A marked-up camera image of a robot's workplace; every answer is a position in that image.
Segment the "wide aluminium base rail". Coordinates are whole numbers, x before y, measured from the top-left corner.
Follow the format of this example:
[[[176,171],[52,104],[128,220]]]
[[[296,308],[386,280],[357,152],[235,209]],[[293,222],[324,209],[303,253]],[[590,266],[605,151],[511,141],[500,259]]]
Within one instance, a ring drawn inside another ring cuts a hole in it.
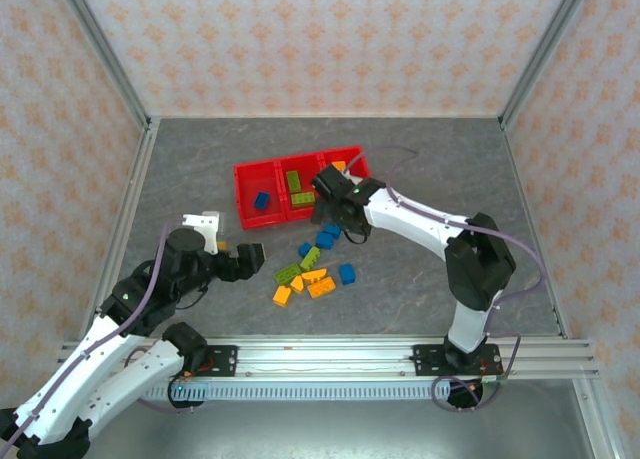
[[[493,380],[598,378],[603,367],[588,340],[559,336],[493,338],[502,363],[479,376]],[[436,337],[408,335],[227,336],[210,337],[213,345],[238,348],[235,377],[263,381],[415,380],[410,359],[414,348],[439,344]]]

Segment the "thin aluminium wall rail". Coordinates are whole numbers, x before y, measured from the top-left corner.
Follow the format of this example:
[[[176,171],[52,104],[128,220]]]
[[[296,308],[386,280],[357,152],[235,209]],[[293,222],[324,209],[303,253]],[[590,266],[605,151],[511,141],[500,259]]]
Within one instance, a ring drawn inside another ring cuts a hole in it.
[[[147,119],[148,123],[171,119],[185,120],[217,120],[217,119],[489,119],[499,121],[499,114],[449,114],[449,115],[416,115],[416,114],[346,114],[346,113],[320,113],[320,114],[231,114],[231,115],[150,115]]]

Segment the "aluminium side frame rail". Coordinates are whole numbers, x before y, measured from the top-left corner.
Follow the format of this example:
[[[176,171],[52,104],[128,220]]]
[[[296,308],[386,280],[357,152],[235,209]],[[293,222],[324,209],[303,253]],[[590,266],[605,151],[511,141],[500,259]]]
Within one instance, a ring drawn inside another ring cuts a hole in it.
[[[546,265],[545,251],[544,251],[544,248],[542,247],[542,244],[538,236],[538,230],[536,228],[536,223],[534,220],[534,215],[531,209],[530,201],[527,198],[527,194],[525,191],[525,182],[520,175],[520,169],[518,166],[518,161],[516,160],[515,149],[510,143],[509,134],[506,129],[502,130],[502,136],[504,139],[506,150],[509,154],[511,165],[513,167],[514,176],[515,176],[519,194],[523,203],[525,215],[528,222],[528,227],[532,235],[533,249],[537,253],[537,256],[539,257],[539,259],[542,262],[542,265],[544,266],[544,272],[546,274],[546,279],[544,281],[544,288],[551,304],[554,318],[556,320],[557,327],[559,330],[559,335],[563,339],[571,339],[572,333],[567,323],[566,314],[565,314],[563,305],[559,302],[556,296],[556,287],[554,284],[554,280],[552,278],[552,275],[551,275],[551,272],[549,271],[548,266]]]
[[[120,201],[111,240],[106,250],[103,269],[89,304],[89,322],[92,322],[98,306],[109,296],[118,279],[160,122],[160,117],[152,116],[149,123],[143,128],[135,157],[126,178],[125,190]]]

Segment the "aluminium frame post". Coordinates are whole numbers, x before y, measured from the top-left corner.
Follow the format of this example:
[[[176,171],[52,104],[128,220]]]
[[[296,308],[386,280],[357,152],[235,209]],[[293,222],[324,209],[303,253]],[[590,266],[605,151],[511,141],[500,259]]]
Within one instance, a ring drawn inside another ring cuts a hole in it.
[[[519,110],[555,52],[582,2],[583,0],[561,0],[555,9],[522,74],[519,76],[503,111],[497,117],[502,131],[506,131],[516,120]]]
[[[147,128],[151,117],[146,111],[88,0],[66,0],[66,2],[79,21],[85,37],[90,42],[98,59],[114,83],[128,111],[139,126]]]

